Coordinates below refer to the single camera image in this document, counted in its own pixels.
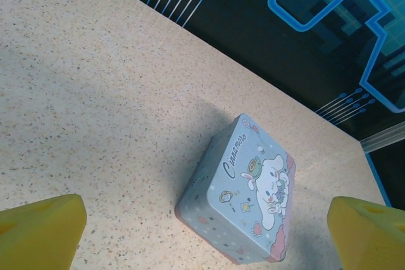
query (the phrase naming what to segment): square tin box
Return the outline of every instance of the square tin box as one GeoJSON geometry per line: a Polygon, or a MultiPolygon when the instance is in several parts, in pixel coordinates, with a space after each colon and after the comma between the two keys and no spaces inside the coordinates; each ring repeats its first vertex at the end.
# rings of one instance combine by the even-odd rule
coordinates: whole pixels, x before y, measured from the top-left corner
{"type": "Polygon", "coordinates": [[[215,135],[175,214],[235,264],[285,257],[294,160],[252,118],[215,135]]]}

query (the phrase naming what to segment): white speckled surface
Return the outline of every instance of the white speckled surface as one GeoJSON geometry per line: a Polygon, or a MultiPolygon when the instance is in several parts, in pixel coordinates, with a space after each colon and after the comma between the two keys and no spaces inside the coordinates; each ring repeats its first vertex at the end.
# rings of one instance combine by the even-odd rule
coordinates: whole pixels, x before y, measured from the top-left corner
{"type": "Polygon", "coordinates": [[[383,203],[357,141],[138,0],[1,0],[0,209],[88,212],[72,269],[233,269],[174,205],[210,137],[250,114],[297,163],[287,258],[338,269],[333,196],[383,203]]]}

